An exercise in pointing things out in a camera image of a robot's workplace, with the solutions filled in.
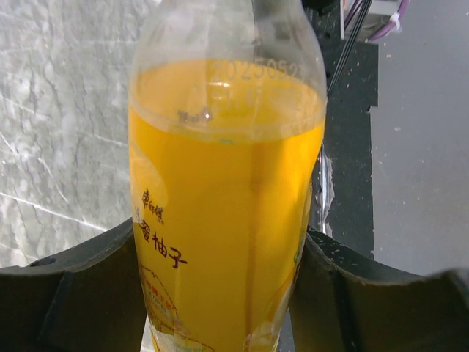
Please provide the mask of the yellow juice bottle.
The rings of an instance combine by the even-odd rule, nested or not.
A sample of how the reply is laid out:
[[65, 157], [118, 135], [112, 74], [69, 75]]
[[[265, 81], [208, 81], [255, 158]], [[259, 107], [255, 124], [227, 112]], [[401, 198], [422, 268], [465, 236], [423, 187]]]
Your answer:
[[300, 1], [162, 1], [128, 81], [133, 233], [157, 351], [274, 351], [327, 106]]

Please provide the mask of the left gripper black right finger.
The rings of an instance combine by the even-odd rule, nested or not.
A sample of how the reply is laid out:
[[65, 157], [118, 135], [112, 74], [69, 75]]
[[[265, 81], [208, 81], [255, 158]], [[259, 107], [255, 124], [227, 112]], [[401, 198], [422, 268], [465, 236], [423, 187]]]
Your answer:
[[468, 270], [411, 274], [309, 228], [289, 311], [296, 351], [467, 351]]

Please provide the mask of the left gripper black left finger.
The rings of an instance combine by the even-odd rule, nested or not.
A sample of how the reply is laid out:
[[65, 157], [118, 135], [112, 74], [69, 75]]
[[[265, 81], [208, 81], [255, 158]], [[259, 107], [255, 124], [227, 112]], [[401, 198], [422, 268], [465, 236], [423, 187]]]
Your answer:
[[146, 316], [130, 219], [1, 269], [2, 351], [140, 351]]

